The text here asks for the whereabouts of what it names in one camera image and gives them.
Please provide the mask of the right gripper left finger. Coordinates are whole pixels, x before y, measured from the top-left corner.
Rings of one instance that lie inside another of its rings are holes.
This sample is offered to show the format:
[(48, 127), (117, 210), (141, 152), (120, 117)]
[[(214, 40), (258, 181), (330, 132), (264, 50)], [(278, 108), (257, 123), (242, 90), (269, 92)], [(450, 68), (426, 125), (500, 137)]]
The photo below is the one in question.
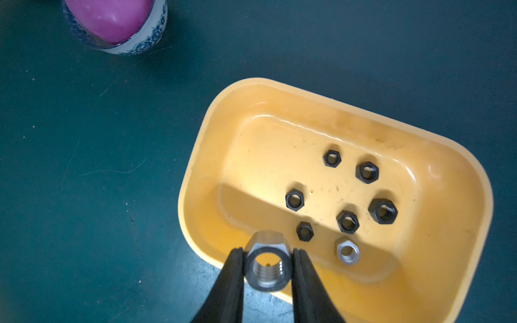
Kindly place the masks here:
[(228, 255), (205, 303), (192, 322), (242, 322), (244, 308), (244, 252)]

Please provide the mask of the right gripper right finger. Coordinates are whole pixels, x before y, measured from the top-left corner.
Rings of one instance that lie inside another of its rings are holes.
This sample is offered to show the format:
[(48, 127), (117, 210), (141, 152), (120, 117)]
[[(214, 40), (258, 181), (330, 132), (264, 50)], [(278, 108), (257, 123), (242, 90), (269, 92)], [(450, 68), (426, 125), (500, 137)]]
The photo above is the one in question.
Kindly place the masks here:
[(292, 261), (294, 322), (345, 322), (332, 303), (308, 253), (294, 249)]

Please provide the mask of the yellow plastic storage box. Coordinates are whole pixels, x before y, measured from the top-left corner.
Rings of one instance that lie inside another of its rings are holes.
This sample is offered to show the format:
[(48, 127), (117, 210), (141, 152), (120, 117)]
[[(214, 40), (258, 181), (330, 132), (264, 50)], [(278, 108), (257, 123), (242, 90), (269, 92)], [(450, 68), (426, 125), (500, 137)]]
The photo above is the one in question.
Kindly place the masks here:
[[(330, 149), (341, 154), (336, 168), (324, 165)], [(355, 177), (362, 162), (379, 167), (377, 181)], [(304, 194), (298, 211), (285, 204), (293, 188)], [(395, 204), (393, 224), (372, 219), (373, 199)], [(235, 82), (211, 103), (178, 204), (189, 246), (216, 267), (254, 233), (281, 232), (307, 251), (348, 322), (454, 322), (494, 213), (483, 166), (457, 142), (264, 78)], [(354, 234), (338, 227), (343, 210), (359, 220)], [(298, 239), (300, 222), (311, 241)], [(356, 265), (336, 257), (341, 238), (359, 247)]]

